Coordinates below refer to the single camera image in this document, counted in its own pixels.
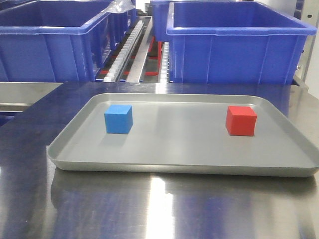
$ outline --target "plastic crate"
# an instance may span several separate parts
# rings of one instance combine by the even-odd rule
[[[113,38],[111,39],[111,49],[115,50],[119,43],[123,40],[125,33],[128,30],[128,13],[112,14],[111,29],[113,32]]]
[[[1,7],[2,7],[2,9],[7,9],[7,8],[10,8],[13,6],[18,6],[18,5],[21,5],[23,3],[27,3],[30,1],[33,1],[33,0],[4,0],[1,3]]]
[[[111,52],[110,2],[38,0],[0,11],[0,81],[94,81]]]
[[[174,1],[194,1],[194,0],[151,0],[154,36],[157,41],[168,41],[166,34],[168,6]],[[210,0],[210,1],[227,1],[227,0]]]
[[[291,84],[317,31],[251,1],[172,2],[167,19],[170,79],[185,83]]]
[[[131,0],[132,4],[136,7],[136,0]],[[129,15],[129,21],[128,21],[128,26],[134,26],[134,23],[136,22],[137,16],[136,16],[136,8],[130,10],[128,12]]]
[[[5,0],[0,0],[0,10],[4,9],[3,6],[2,6],[2,3],[4,2]]]

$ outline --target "cube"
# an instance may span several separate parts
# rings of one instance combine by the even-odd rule
[[[226,128],[230,135],[254,136],[257,114],[249,106],[228,106]]]
[[[111,105],[104,113],[106,133],[128,134],[133,125],[132,106]]]

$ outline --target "table surface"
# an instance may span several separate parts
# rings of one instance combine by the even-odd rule
[[[0,128],[0,238],[319,238],[319,173],[279,178],[57,169],[45,146],[92,96],[105,92],[260,96],[319,146],[319,100],[297,86],[65,83]]]

